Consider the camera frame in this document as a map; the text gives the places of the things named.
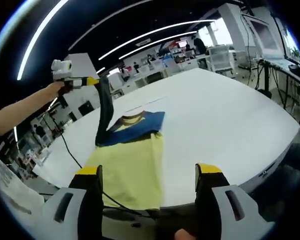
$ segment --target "window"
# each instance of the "window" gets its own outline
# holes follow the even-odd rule
[[[199,36],[206,47],[213,46],[212,39],[206,26],[199,30]]]
[[[219,18],[215,22],[212,22],[211,28],[214,32],[215,39],[218,42],[218,45],[233,44],[232,38],[230,36],[228,28],[225,25],[223,18]]]
[[[287,43],[288,48],[291,50],[297,49],[299,50],[296,41],[293,39],[293,36],[291,35],[291,33],[289,32],[289,30],[286,31],[285,36],[285,41]]]

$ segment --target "ceiling light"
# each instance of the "ceiling light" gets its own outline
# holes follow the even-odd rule
[[[131,42],[133,42],[133,41],[135,41],[135,40],[137,40],[137,39],[140,39],[140,38],[142,38],[142,37],[145,37],[145,36],[147,36],[147,35],[150,35],[150,34],[153,34],[153,33],[156,33],[156,32],[159,32],[159,31],[162,31],[162,30],[165,30],[165,29],[169,29],[169,28],[173,28],[173,27],[176,27],[176,26],[181,26],[181,25],[186,25],[186,24],[195,24],[195,23],[203,23],[203,22],[214,22],[215,20],[213,20],[213,19],[205,19],[205,20],[196,20],[196,21],[186,21],[186,22],[181,22],[181,23],[177,23],[177,24],[173,24],[173,25],[170,25],[170,26],[165,26],[165,27],[163,27],[163,28],[160,28],[160,29],[157,29],[157,30],[153,30],[153,31],[150,31],[150,32],[147,32],[147,33],[145,33],[145,34],[143,34],[143,35],[140,35],[140,36],[137,36],[137,37],[135,37],[135,38],[133,38],[133,39],[131,39],[131,40],[129,40],[129,41],[127,41],[127,42],[125,42],[125,43],[123,43],[123,44],[121,44],[121,45],[119,45],[119,46],[117,46],[116,48],[114,48],[114,49],[112,49],[111,51],[109,51],[108,53],[106,53],[106,54],[104,54],[103,56],[101,56],[100,58],[99,58],[99,60],[102,60],[103,58],[105,58],[106,56],[108,56],[108,55],[110,55],[111,53],[113,53],[114,51],[116,51],[117,49],[120,49],[121,47],[123,47],[123,46],[125,46],[125,45],[127,45],[127,44],[129,44],[129,43],[131,43]]]
[[[6,22],[4,27],[0,32],[0,52],[10,37],[11,33],[15,30],[17,25],[23,20],[23,18],[32,10],[32,8],[39,2],[40,0],[27,0],[25,1],[16,12],[10,17],[10,19]]]
[[[129,53],[127,53],[127,54],[125,54],[125,55],[119,57],[119,60],[121,60],[121,59],[127,57],[128,55],[131,55],[131,54],[133,54],[133,53],[135,53],[135,52],[137,52],[137,51],[139,51],[139,50],[141,50],[141,49],[147,48],[148,46],[157,44],[157,43],[159,43],[159,42],[162,42],[162,41],[165,41],[165,40],[168,40],[168,39],[173,39],[173,38],[176,38],[176,37],[179,37],[179,36],[183,36],[183,35],[187,35],[187,34],[195,34],[195,33],[197,33],[197,31],[191,31],[191,32],[189,31],[189,32],[186,32],[186,33],[174,35],[174,36],[171,36],[171,37],[169,36],[169,37],[166,37],[166,38],[164,38],[164,39],[161,39],[161,40],[158,40],[158,41],[154,41],[154,42],[152,42],[152,43],[150,43],[150,44],[147,44],[147,45],[145,45],[145,46],[143,46],[143,47],[139,47],[138,49],[135,49],[135,50],[133,50],[133,51],[131,51],[131,52],[129,52]]]
[[[128,9],[130,9],[130,8],[133,8],[133,7],[135,7],[135,6],[138,6],[138,5],[140,5],[140,4],[144,4],[144,3],[147,3],[147,2],[150,2],[150,1],[153,1],[153,0],[143,0],[143,1],[139,1],[139,2],[134,3],[134,4],[132,4],[132,5],[126,6],[126,7],[122,8],[122,9],[120,9],[120,10],[118,10],[118,11],[112,13],[111,15],[107,16],[106,18],[102,19],[102,20],[99,21],[97,24],[94,24],[94,26],[92,26],[89,30],[87,30],[82,36],[80,36],[80,38],[77,39],[77,40],[75,41],[75,43],[73,43],[73,44],[69,47],[69,51],[70,51],[72,48],[74,48],[74,46],[75,46],[80,40],[82,40],[87,34],[89,34],[94,28],[96,28],[97,26],[101,25],[102,23],[104,23],[104,22],[107,21],[108,19],[110,19],[110,18],[114,17],[115,15],[120,14],[120,13],[122,13],[122,12],[124,12],[124,11],[126,11],[126,10],[128,10]]]
[[[49,106],[48,110],[51,109],[51,107],[53,106],[53,104],[56,102],[57,99],[58,99],[58,98],[55,98],[55,99],[53,100],[53,102],[52,102],[51,105]]]
[[[23,72],[25,69],[26,62],[28,61],[31,51],[32,51],[36,41],[38,40],[39,36],[41,35],[42,31],[44,30],[46,25],[49,23],[49,21],[52,19],[52,17],[58,12],[58,10],[60,10],[61,7],[63,7],[64,4],[66,4],[68,1],[69,0],[60,0],[58,2],[58,4],[56,4],[55,7],[49,12],[49,14],[45,17],[43,22],[40,24],[39,28],[36,30],[34,36],[32,37],[32,39],[30,41],[30,44],[24,54],[24,57],[23,57],[23,60],[21,63],[21,67],[19,70],[19,74],[18,74],[18,80],[22,79],[22,75],[23,75]]]
[[[16,131],[16,126],[14,127],[14,136],[15,136],[15,141],[18,142],[18,133]]]
[[[98,70],[96,73],[99,74],[101,71],[103,71],[105,67],[102,67],[100,70]]]

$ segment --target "black cable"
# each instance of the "black cable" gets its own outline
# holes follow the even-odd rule
[[[262,66],[262,68],[261,68],[261,70],[260,70],[260,72],[259,72],[259,63],[258,63],[258,67],[257,67],[257,73],[258,73],[258,78],[257,78],[257,81],[256,81],[256,85],[255,85],[255,90],[257,90],[258,88],[259,88],[259,84],[260,84],[260,75],[261,75],[261,73],[262,73],[262,70],[263,70],[263,68],[264,68],[264,65]]]
[[[279,93],[281,102],[282,102],[282,104],[284,104],[284,103],[283,103],[283,98],[282,98],[282,95],[281,95],[281,92],[280,92],[280,89],[279,89],[278,79],[276,78],[276,77],[277,77],[276,71],[275,71],[275,76],[276,76],[276,77],[274,76],[274,72],[273,72],[273,71],[272,71],[272,75],[273,75],[273,79],[274,79],[274,82],[275,82],[275,84],[276,84],[276,87],[277,87],[277,89],[278,89],[278,93]]]
[[[110,199],[112,202],[114,202],[114,203],[116,203],[117,205],[119,205],[120,207],[126,209],[126,210],[125,210],[126,212],[129,212],[129,213],[131,213],[131,214],[138,215],[139,217],[150,218],[150,219],[152,218],[152,217],[150,217],[150,216],[144,216],[144,215],[142,215],[141,213],[139,213],[139,212],[137,212],[137,211],[134,211],[134,210],[132,210],[132,209],[129,209],[128,207],[126,207],[126,206],[120,204],[118,201],[116,201],[116,200],[114,200],[113,198],[111,198],[111,197],[110,197],[109,195],[107,195],[105,192],[103,192],[103,194],[104,194],[108,199]]]
[[[245,31],[246,31],[246,34],[247,34],[247,36],[248,36],[248,48],[247,48],[247,51],[248,51],[249,62],[250,62],[250,74],[249,74],[249,78],[248,78],[248,86],[249,86],[249,83],[250,83],[250,77],[251,77],[251,73],[252,73],[252,63],[251,63],[250,52],[249,52],[249,32],[248,32],[248,30],[246,29],[246,26],[245,26],[245,24],[244,24],[242,18],[243,18],[243,17],[242,17],[242,15],[241,15],[241,22],[242,22],[242,24],[243,24],[243,26],[244,26],[244,29],[245,29]]]
[[[75,157],[71,154],[71,152],[70,152],[70,150],[69,150],[69,148],[68,148],[68,145],[67,145],[67,143],[66,143],[66,140],[65,140],[65,138],[63,137],[63,134],[62,134],[60,128],[59,128],[58,125],[56,124],[55,119],[54,119],[51,115],[50,115],[50,117],[52,118],[52,120],[54,121],[54,123],[55,123],[57,129],[59,130],[59,132],[60,132],[60,134],[61,134],[61,137],[62,137],[62,139],[63,139],[63,141],[64,141],[64,143],[65,143],[65,146],[66,146],[66,149],[67,149],[68,153],[71,155],[71,157],[73,158],[73,160],[80,166],[80,168],[82,168],[82,166],[78,163],[78,161],[75,159]],[[103,192],[103,194],[104,194],[108,199],[110,199],[111,201],[113,201],[114,203],[116,203],[117,205],[119,205],[120,207],[126,209],[126,210],[125,210],[126,212],[129,212],[129,213],[131,213],[131,214],[135,214],[135,215],[137,215],[137,216],[139,216],[139,217],[143,217],[143,218],[151,218],[151,219],[153,219],[153,218],[150,217],[150,216],[142,215],[141,213],[139,213],[139,212],[137,212],[137,211],[134,211],[134,210],[132,210],[132,209],[129,209],[128,207],[126,207],[126,206],[120,204],[118,201],[116,201],[116,200],[114,200],[113,198],[111,198],[111,197],[110,197],[109,195],[107,195],[105,192]]]
[[[51,119],[53,120],[53,122],[54,122],[56,128],[59,130],[59,132],[60,132],[60,134],[61,134],[61,137],[62,137],[62,139],[63,139],[63,141],[64,141],[64,143],[65,143],[65,147],[66,147],[68,153],[71,155],[71,157],[73,158],[73,160],[77,163],[77,165],[78,165],[80,168],[82,168],[82,166],[79,164],[79,162],[76,160],[76,158],[71,154],[71,152],[70,152],[70,150],[69,150],[69,147],[68,147],[68,145],[67,145],[67,143],[66,143],[66,141],[65,141],[65,138],[64,138],[64,136],[63,136],[63,134],[62,134],[62,132],[61,132],[59,126],[57,125],[55,119],[52,117],[51,114],[49,114],[49,115],[50,115]]]
[[[284,110],[286,108],[286,101],[288,100],[288,89],[289,89],[289,77],[287,75],[286,79],[285,79],[285,99],[284,99],[284,105],[283,105]]]

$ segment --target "white table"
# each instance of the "white table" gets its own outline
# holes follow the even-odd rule
[[[180,69],[182,71],[187,71],[187,70],[191,70],[194,68],[198,68],[198,61],[201,59],[206,59],[209,58],[209,55],[205,55],[205,54],[201,54],[201,55],[196,55],[194,59],[188,59],[186,61],[180,62],[178,63],[178,66],[180,67]]]
[[[282,159],[299,129],[288,113],[263,94],[200,68],[116,99],[110,125],[138,106],[142,106],[140,111],[166,112],[161,130],[162,207],[194,202],[198,162],[221,168],[230,184],[250,183],[273,161]],[[94,149],[99,115],[100,109],[94,110],[64,133],[69,149],[82,165]],[[67,187],[79,167],[60,137],[50,150],[44,165],[36,166],[34,172],[58,187]]]
[[[147,71],[146,73],[139,73],[139,74],[137,74],[137,75],[135,75],[135,76],[133,76],[133,77],[131,77],[130,79],[128,79],[127,80],[127,83],[129,82],[135,82],[135,81],[137,81],[137,80],[140,80],[140,79],[145,79],[145,78],[147,78],[148,76],[150,76],[150,75],[152,75],[152,74],[156,74],[156,73],[163,73],[163,75],[164,76],[166,76],[166,73],[165,73],[165,71],[166,71],[166,68],[165,67],[163,67],[163,68],[158,68],[158,69],[154,69],[154,70],[150,70],[150,71]]]
[[[294,79],[295,81],[297,81],[300,84],[300,77],[295,75],[294,73],[292,73],[289,69],[289,65],[294,65],[293,62],[283,58],[283,57],[273,57],[273,56],[266,56],[264,59],[265,63],[268,64],[264,64],[264,72],[268,72],[269,71],[269,67],[270,68],[274,68],[279,72],[282,72],[284,74],[286,74],[287,76],[291,77],[292,79]],[[265,78],[265,90],[268,91],[268,78]]]

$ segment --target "led strip light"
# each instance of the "led strip light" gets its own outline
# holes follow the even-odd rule
[[[196,20],[196,21],[186,21],[186,22],[181,22],[181,23],[177,23],[177,24],[173,24],[173,25],[169,25],[169,26],[165,26],[165,27],[163,27],[163,28],[160,28],[160,29],[157,29],[157,30],[153,30],[153,31],[150,31],[150,32],[147,32],[147,33],[145,33],[145,34],[143,34],[143,35],[140,35],[140,36],[137,36],[137,37],[135,37],[135,38],[133,38],[133,39],[131,39],[131,40],[129,40],[129,41],[127,41],[127,42],[125,42],[125,43],[123,43],[123,44],[121,44],[121,45],[119,45],[119,46],[117,46],[116,48],[114,48],[114,49],[112,49],[111,51],[109,51],[108,53],[106,53],[106,54],[104,54],[103,56],[101,56],[100,58],[99,58],[99,60],[102,60],[103,58],[105,58],[106,56],[108,56],[108,55],[110,55],[111,53],[113,53],[113,52],[115,52],[117,49],[120,49],[121,47],[123,47],[123,46],[125,46],[125,45],[127,45],[127,44],[129,44],[129,43],[131,43],[131,42],[133,42],[133,41],[135,41],[135,40],[137,40],[137,39],[140,39],[140,38],[142,38],[142,37],[145,37],[145,36],[147,36],[147,35],[150,35],[150,34],[153,34],[153,33],[156,33],[156,32],[159,32],[159,31],[162,31],[162,30],[165,30],[165,29],[169,29],[169,28],[173,28],[173,27],[176,27],[176,26],[181,26],[181,25],[186,25],[186,24],[195,24],[195,23],[204,23],[204,22],[214,22],[215,20],[214,19],[212,19],[212,20],[210,20],[210,19],[205,19],[205,20]]]
[[[133,51],[131,51],[131,52],[129,52],[129,53],[127,53],[127,54],[125,54],[125,55],[119,57],[119,60],[121,60],[121,59],[127,57],[128,55],[131,55],[131,54],[133,54],[133,53],[135,53],[135,52],[137,52],[137,51],[139,51],[139,50],[141,50],[141,49],[147,48],[148,46],[157,44],[157,43],[159,43],[159,42],[166,41],[166,40],[168,40],[168,39],[173,39],[173,38],[176,38],[176,37],[179,37],[179,36],[184,36],[184,35],[188,35],[188,34],[195,34],[195,33],[197,33],[197,31],[191,31],[191,32],[189,31],[189,32],[186,32],[186,33],[174,35],[174,36],[171,36],[171,37],[169,36],[169,37],[166,37],[166,38],[164,38],[164,39],[161,39],[161,40],[158,40],[158,41],[154,41],[154,42],[152,42],[152,43],[150,43],[150,44],[147,44],[147,45],[145,45],[145,46],[139,47],[138,49],[135,49],[135,50],[133,50]]]
[[[99,74],[101,71],[103,71],[105,67],[102,67],[100,70],[98,70],[96,73]]]
[[[31,51],[36,43],[36,41],[38,40],[39,36],[41,35],[42,31],[44,30],[44,28],[47,26],[47,24],[49,23],[49,21],[54,17],[54,15],[68,2],[69,0],[60,0],[58,2],[58,4],[55,5],[55,7],[49,12],[49,14],[44,18],[43,22],[40,24],[39,28],[36,30],[34,36],[32,37],[30,44],[28,46],[28,48],[26,49],[26,52],[24,54],[21,66],[20,66],[20,70],[19,70],[19,74],[18,74],[18,80],[22,79],[23,76],[23,72],[25,69],[25,65],[29,59],[29,56],[31,54]]]

